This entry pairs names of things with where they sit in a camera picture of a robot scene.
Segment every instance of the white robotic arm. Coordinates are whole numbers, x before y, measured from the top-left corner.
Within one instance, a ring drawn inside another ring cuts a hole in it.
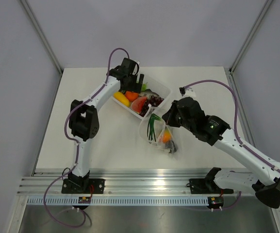
[[[183,98],[174,100],[163,120],[172,127],[184,127],[197,139],[226,152],[253,175],[235,173],[217,167],[204,179],[190,179],[191,192],[220,193],[233,189],[255,196],[272,208],[280,206],[280,163],[261,153],[248,142],[236,136],[234,129],[217,116],[205,115],[199,103],[180,88]]]
[[[100,90],[101,84],[90,96],[83,99],[83,102],[90,99],[97,90]],[[108,82],[105,85],[105,87],[96,95],[95,98],[93,98],[87,105],[94,106],[97,112],[100,110],[100,108],[103,106],[103,104],[111,97],[113,94],[120,90],[120,81],[117,80],[117,78],[113,76],[109,76]],[[94,130],[94,135],[97,134],[97,131],[99,129],[99,126]],[[73,174],[78,177],[84,177],[89,173],[89,159],[90,159],[90,149],[91,149],[91,143],[93,141],[93,138],[87,139],[84,141],[81,137],[75,136],[75,138],[79,141],[80,148],[79,148],[79,155],[78,155],[78,164],[76,165],[75,169],[73,170]]]
[[[99,90],[102,85],[83,101],[72,102],[71,110],[94,96],[70,118],[69,126],[72,134],[79,141],[79,154],[78,164],[64,181],[63,193],[87,193],[90,146],[99,129],[98,111],[119,89],[140,92],[143,78],[137,82],[137,76],[132,74],[135,66],[139,69],[135,61],[125,58],[121,66],[110,71],[108,82],[102,84],[105,86],[101,91]],[[183,98],[179,101],[174,100],[170,110],[162,117],[166,124],[186,128],[200,141],[226,152],[253,173],[253,175],[247,175],[215,167],[202,181],[198,181],[200,182],[198,185],[202,186],[199,190],[206,194],[216,194],[221,189],[243,191],[255,194],[260,201],[272,208],[278,208],[280,205],[280,173],[278,172],[280,163],[264,155],[243,139],[239,142],[229,124],[217,116],[206,116],[199,103],[191,97],[191,92],[187,90],[186,93],[181,88],[180,91],[185,94]],[[269,161],[274,169],[255,157],[253,152]]]

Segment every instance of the white table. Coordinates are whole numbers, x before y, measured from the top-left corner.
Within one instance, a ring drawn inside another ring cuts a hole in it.
[[[223,67],[141,67],[141,72],[162,79],[173,89],[170,101],[180,97],[179,87],[204,79],[228,83]],[[50,116],[37,169],[65,168],[73,164],[74,143],[64,135],[64,122],[74,99],[87,97],[105,79],[106,68],[66,68]],[[202,109],[233,126],[234,104],[230,92],[215,83],[193,87]],[[224,152],[198,141],[181,128],[182,148],[175,157],[153,148],[138,134],[140,119],[108,100],[99,112],[100,130],[91,148],[90,168],[101,169],[193,169],[243,168]],[[241,125],[238,131],[243,136]]]

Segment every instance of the cable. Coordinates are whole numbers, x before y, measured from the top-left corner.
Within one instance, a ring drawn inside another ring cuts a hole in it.
[[[83,105],[85,105],[85,104],[87,104],[89,101],[91,101],[91,100],[92,100],[97,94],[99,94],[99,93],[101,92],[101,90],[103,90],[103,88],[106,86],[106,84],[107,84],[107,82],[108,82],[108,79],[109,79],[109,75],[110,75],[110,66],[111,66],[112,55],[113,55],[114,52],[117,51],[117,50],[122,50],[122,51],[124,51],[124,52],[127,54],[128,58],[129,58],[129,54],[128,54],[128,52],[127,52],[125,49],[123,49],[123,48],[116,48],[116,49],[114,49],[114,50],[111,52],[110,56],[109,56],[109,61],[108,61],[108,66],[107,66],[107,73],[106,73],[106,79],[105,79],[104,84],[100,87],[100,89],[99,89],[90,99],[88,99],[88,100],[84,101],[83,103],[81,103],[80,105],[76,106],[76,107],[68,114],[68,116],[66,117],[66,121],[65,121],[65,124],[64,124],[64,134],[65,134],[65,136],[67,137],[67,139],[69,139],[69,140],[71,140],[71,141],[74,141],[74,142],[76,143],[76,145],[77,145],[77,146],[76,146],[76,156],[75,156],[74,166],[70,169],[69,172],[67,172],[67,173],[64,174],[64,175],[59,176],[57,179],[55,179],[53,182],[51,182],[50,185],[47,187],[47,189],[46,189],[46,191],[45,191],[45,193],[44,193],[44,197],[43,197],[43,205],[44,205],[44,207],[45,207],[45,210],[46,210],[47,214],[52,218],[52,220],[54,220],[54,221],[57,222],[57,223],[60,223],[61,225],[65,226],[65,227],[69,227],[69,228],[78,228],[78,227],[81,227],[81,226],[84,224],[84,222],[83,222],[82,224],[80,224],[80,225],[73,226],[73,225],[68,225],[68,224],[65,224],[65,223],[63,223],[63,222],[57,220],[57,219],[51,214],[50,210],[48,209],[48,207],[47,207],[47,205],[46,205],[46,195],[47,195],[49,189],[51,188],[51,186],[52,186],[54,183],[56,183],[56,182],[57,182],[58,180],[60,180],[62,177],[65,177],[65,176],[67,176],[68,174],[70,174],[70,173],[75,169],[75,167],[76,167],[76,165],[77,165],[78,156],[79,156],[79,149],[80,149],[80,142],[79,142],[76,138],[72,138],[72,137],[70,137],[70,136],[67,134],[67,124],[68,124],[68,121],[69,121],[70,117],[72,116],[72,114],[73,114],[77,109],[79,109],[80,107],[82,107]]]
[[[77,210],[77,209],[75,209],[75,208],[67,208],[67,209],[61,210],[60,212],[58,212],[58,213],[55,215],[55,217],[58,217],[60,214],[62,214],[62,213],[64,213],[64,212],[67,212],[67,211],[71,211],[71,210]],[[84,214],[84,215],[86,215],[86,216],[89,218],[90,223],[91,223],[91,225],[92,225],[91,218],[88,216],[88,214],[87,214],[85,211],[82,211],[81,213]],[[32,221],[32,223],[33,223],[35,226],[37,226],[37,227],[43,227],[43,226],[45,226],[46,224],[48,224],[50,221],[52,221],[52,218],[48,219],[46,222],[44,222],[44,223],[42,223],[42,224],[36,224],[36,223],[34,223],[33,221]]]
[[[241,191],[238,193],[237,199],[235,200],[235,202],[233,204],[231,204],[230,206],[227,206],[225,208],[222,208],[222,209],[213,209],[213,211],[230,210],[238,204],[240,199],[241,199]],[[189,208],[189,207],[186,207],[186,209],[196,210],[196,211],[212,211],[210,209],[197,209],[197,208]]]
[[[136,64],[136,68],[137,69],[136,69],[136,73],[134,75],[137,75],[139,73],[140,66],[139,66],[139,64],[137,62],[135,64]]]
[[[64,170],[63,170],[63,172],[62,172],[62,180],[64,180],[64,179],[63,179],[63,175],[64,175],[64,172],[65,172],[67,169],[68,169],[69,171],[71,170],[69,167],[64,168]]]
[[[90,218],[90,216],[84,211],[84,214],[87,216],[87,218],[89,219],[89,222],[90,222],[90,226],[89,227],[92,227],[92,220]]]
[[[235,102],[235,117],[234,117],[234,132],[235,132],[235,137],[236,139],[238,140],[238,142],[243,146],[243,148],[245,148],[247,151],[249,151],[251,154],[253,154],[256,158],[258,158],[259,160],[261,160],[263,163],[265,163],[266,165],[268,165],[269,167],[271,167],[273,170],[276,170],[278,173],[280,173],[280,169],[276,168],[274,165],[272,165],[270,162],[268,162],[267,160],[265,160],[263,157],[261,157],[258,153],[254,152],[250,147],[248,147],[247,145],[245,145],[243,143],[243,141],[241,140],[241,138],[239,137],[239,134],[238,134],[238,130],[237,130],[237,118],[238,118],[238,100],[237,100],[237,97],[236,97],[236,94],[235,92],[229,87],[227,86],[226,84],[220,82],[220,81],[216,81],[216,80],[202,80],[202,81],[198,81],[198,82],[195,82],[195,83],[191,83],[187,86],[184,87],[184,89],[190,87],[190,86],[193,86],[193,85],[196,85],[196,84],[199,84],[199,83],[217,83],[217,84],[220,84],[222,86],[224,86],[225,88],[227,88],[231,94],[232,94],[232,97],[234,99],[234,102]]]

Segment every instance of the red toy fruit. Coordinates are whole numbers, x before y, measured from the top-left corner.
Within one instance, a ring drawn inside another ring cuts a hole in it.
[[[137,98],[135,101],[131,104],[131,109],[134,110],[137,113],[140,113],[142,110],[142,107],[144,105],[144,102],[147,100],[146,96]]]

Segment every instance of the white wall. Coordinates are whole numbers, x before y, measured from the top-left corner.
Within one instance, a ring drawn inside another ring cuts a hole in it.
[[[230,67],[265,0],[28,0],[63,67]]]
[[[257,147],[280,161],[280,1],[235,71]]]
[[[0,0],[0,233],[36,160],[59,76],[16,0]]]

